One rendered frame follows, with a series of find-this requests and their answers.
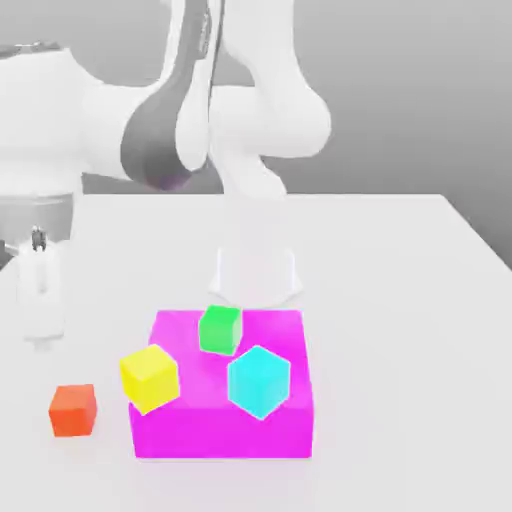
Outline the small orange cube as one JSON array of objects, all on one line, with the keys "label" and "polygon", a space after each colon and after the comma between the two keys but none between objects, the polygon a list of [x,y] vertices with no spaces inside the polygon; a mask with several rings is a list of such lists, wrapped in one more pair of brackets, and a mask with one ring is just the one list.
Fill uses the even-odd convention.
[{"label": "small orange cube", "polygon": [[55,437],[89,436],[97,415],[94,386],[59,385],[48,413]]}]

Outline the small cyan cube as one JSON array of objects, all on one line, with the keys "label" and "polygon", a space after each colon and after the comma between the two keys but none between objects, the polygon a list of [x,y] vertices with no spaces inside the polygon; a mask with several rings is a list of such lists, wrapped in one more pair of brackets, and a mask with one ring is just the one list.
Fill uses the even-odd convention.
[{"label": "small cyan cube", "polygon": [[227,366],[227,398],[264,421],[290,397],[291,362],[255,345]]}]

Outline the small yellow cube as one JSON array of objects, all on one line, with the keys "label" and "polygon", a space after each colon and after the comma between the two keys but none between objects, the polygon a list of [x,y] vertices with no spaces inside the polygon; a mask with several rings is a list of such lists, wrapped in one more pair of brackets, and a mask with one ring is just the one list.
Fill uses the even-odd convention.
[{"label": "small yellow cube", "polygon": [[146,415],[180,396],[176,361],[159,345],[150,344],[120,360],[122,388],[129,402]]}]

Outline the large magenta box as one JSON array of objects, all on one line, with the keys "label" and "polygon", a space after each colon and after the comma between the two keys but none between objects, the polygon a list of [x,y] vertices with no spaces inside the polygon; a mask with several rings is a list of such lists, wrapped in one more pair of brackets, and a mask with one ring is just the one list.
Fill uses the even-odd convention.
[{"label": "large magenta box", "polygon": [[180,395],[147,414],[128,407],[134,451],[147,459],[308,458],[312,454],[314,400],[302,313],[246,310],[236,354],[255,346],[291,364],[285,399],[263,419],[228,399],[231,358],[199,348],[200,310],[157,313],[149,341],[178,365]]}]

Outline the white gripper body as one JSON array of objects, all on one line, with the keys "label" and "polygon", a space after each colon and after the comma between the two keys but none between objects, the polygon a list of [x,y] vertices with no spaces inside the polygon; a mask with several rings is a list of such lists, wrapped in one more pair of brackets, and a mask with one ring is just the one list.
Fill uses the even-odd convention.
[{"label": "white gripper body", "polygon": [[64,301],[59,245],[34,251],[30,243],[17,256],[17,313],[22,337],[49,340],[64,333]]}]

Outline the small green cube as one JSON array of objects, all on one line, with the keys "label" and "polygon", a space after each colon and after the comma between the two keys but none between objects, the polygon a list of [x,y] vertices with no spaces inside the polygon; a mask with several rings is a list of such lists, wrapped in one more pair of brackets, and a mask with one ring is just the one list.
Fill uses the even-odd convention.
[{"label": "small green cube", "polygon": [[233,356],[242,338],[242,320],[242,310],[239,308],[210,305],[198,324],[200,350]]}]

